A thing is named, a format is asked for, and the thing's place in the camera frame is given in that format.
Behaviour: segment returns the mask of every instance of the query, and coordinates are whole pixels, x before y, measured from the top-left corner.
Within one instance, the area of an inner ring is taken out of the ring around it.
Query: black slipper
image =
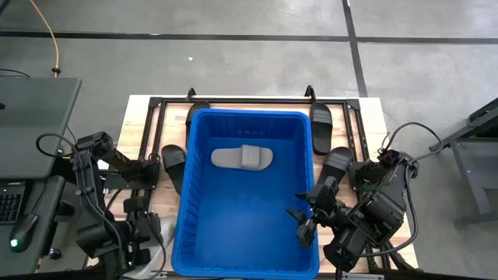
[[[192,123],[192,118],[194,117],[195,112],[197,112],[200,109],[209,109],[211,106],[207,101],[199,101],[194,103],[190,107],[190,110],[188,110],[187,113],[187,120],[185,121],[185,125],[187,126],[187,134],[185,135],[185,148],[188,149],[188,136],[190,135],[190,125]]]
[[[337,186],[341,183],[345,172],[348,170],[352,160],[352,152],[346,147],[338,147],[329,152],[321,168],[317,184],[324,184],[328,177],[332,176],[337,181]]]
[[[173,186],[181,194],[181,184],[184,180],[185,160],[187,156],[182,148],[177,145],[165,145],[161,149],[164,170],[170,175]]]
[[[313,152],[323,156],[330,152],[332,139],[332,114],[327,105],[313,103],[310,108],[311,134],[313,135]]]

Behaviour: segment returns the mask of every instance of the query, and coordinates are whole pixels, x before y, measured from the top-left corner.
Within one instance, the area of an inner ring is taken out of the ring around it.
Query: concrete floor
[[[39,1],[55,30],[347,36],[340,0]],[[356,35],[498,37],[492,0],[350,0]],[[44,30],[27,0],[0,29]],[[225,40],[59,40],[63,76],[83,80],[70,125],[76,136],[107,131],[117,139],[132,94],[358,96],[349,43]],[[51,40],[0,37],[0,67],[51,75]],[[390,131],[420,121],[441,137],[496,98],[497,45],[359,44],[368,96],[380,97]],[[395,148],[413,155],[434,140],[407,128]],[[429,272],[496,278],[498,223],[456,230],[473,213],[451,151],[426,159],[412,182],[420,233],[419,266]]]

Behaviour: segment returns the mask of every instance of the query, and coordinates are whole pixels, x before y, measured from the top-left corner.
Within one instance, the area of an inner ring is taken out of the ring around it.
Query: wooden tabletop
[[[125,154],[130,159],[137,159],[140,150],[140,144],[142,141],[142,133],[146,122],[147,108],[149,104],[149,98],[151,96],[130,96],[128,101],[128,106],[126,108],[126,114],[124,116],[123,127],[121,128],[121,134],[119,137],[119,143],[117,149]],[[359,98],[359,103],[361,106],[361,114],[363,118],[363,126],[366,134],[366,142],[368,145],[368,150],[371,159],[376,159],[377,149],[381,146],[382,139],[387,133],[387,129],[384,123],[384,115],[382,112],[381,102],[378,98]],[[161,137],[160,147],[168,144],[179,145],[184,148],[185,146],[185,119],[187,118],[187,112],[191,104],[175,104],[168,103],[166,114],[164,116],[163,122],[163,133]],[[331,147],[348,146],[346,137],[346,128],[344,122],[344,116],[342,112],[342,106],[340,105],[328,105],[332,113],[334,129],[332,131]],[[286,111],[299,111],[308,115],[310,105],[303,104],[213,104],[212,108],[223,108],[223,109],[244,109],[244,110],[286,110]],[[151,125],[151,132],[149,143],[147,145],[146,155],[150,154],[152,151],[153,137],[155,135],[156,123],[159,110],[154,112],[153,122]],[[359,148],[359,135],[358,127],[356,126],[356,119],[354,114],[350,114],[353,134],[356,143],[356,154],[359,160],[362,160],[361,149]],[[314,155],[314,178],[315,182],[318,179],[318,174],[321,171],[321,165],[323,163],[323,156]],[[346,175],[339,185],[340,191],[338,192],[338,199],[344,201],[348,206],[354,206],[356,203],[356,194],[352,191],[350,187],[349,177]],[[110,198],[112,194],[106,196],[106,200]],[[123,219],[125,214],[122,209],[122,202],[124,199],[129,198],[129,191],[122,191],[117,197],[116,201],[113,203],[110,210],[114,213],[117,219]],[[178,203],[180,201],[180,196],[175,192],[173,184],[164,172],[164,168],[161,168],[159,182],[155,191],[153,192],[153,197],[151,200],[150,210],[159,213],[160,216],[176,215],[178,212]],[[323,246],[329,244],[333,238],[333,233],[329,228],[318,227],[318,244],[320,247],[320,272],[335,272],[335,267],[330,264],[323,255]],[[403,226],[396,232],[396,234],[391,238],[391,242],[394,246],[405,242],[411,236],[409,224],[405,215],[405,222]],[[171,259],[171,247],[168,247],[168,258],[167,265],[164,271],[172,271],[170,259]],[[411,264],[413,267],[418,267],[415,251],[413,246],[409,245],[406,248],[400,250],[400,254],[404,259]],[[380,258],[376,259],[378,264],[381,263]],[[354,267],[351,272],[368,272],[368,267],[366,264],[366,258],[360,258],[358,264]]]

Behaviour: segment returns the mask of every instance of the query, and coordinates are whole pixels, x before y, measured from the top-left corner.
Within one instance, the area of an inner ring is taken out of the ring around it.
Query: blue plastic bin
[[[219,168],[219,148],[273,151],[261,171]],[[183,276],[311,279],[320,267],[296,239],[286,208],[308,211],[297,192],[313,186],[308,117],[298,112],[204,109],[191,125],[172,266]]]

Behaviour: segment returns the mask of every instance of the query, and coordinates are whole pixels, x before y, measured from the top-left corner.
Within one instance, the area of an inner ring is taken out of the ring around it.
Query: black floor stripe
[[[356,41],[381,44],[498,44],[498,38],[357,37]]]
[[[217,35],[217,34],[149,34],[149,33],[99,33],[55,32],[61,39],[111,39],[111,40],[256,40],[256,41],[303,41],[347,42],[347,36],[297,36],[297,35]],[[0,37],[50,38],[48,32],[0,31]]]
[[[352,66],[355,71],[356,84],[358,85],[358,94],[359,97],[368,97],[368,94],[366,93],[366,84],[365,78],[363,76],[363,69],[361,67],[361,59],[359,58],[358,43],[356,42],[355,26],[352,22],[351,8],[349,7],[348,0],[342,0],[342,7],[344,8],[345,25],[348,29]]]

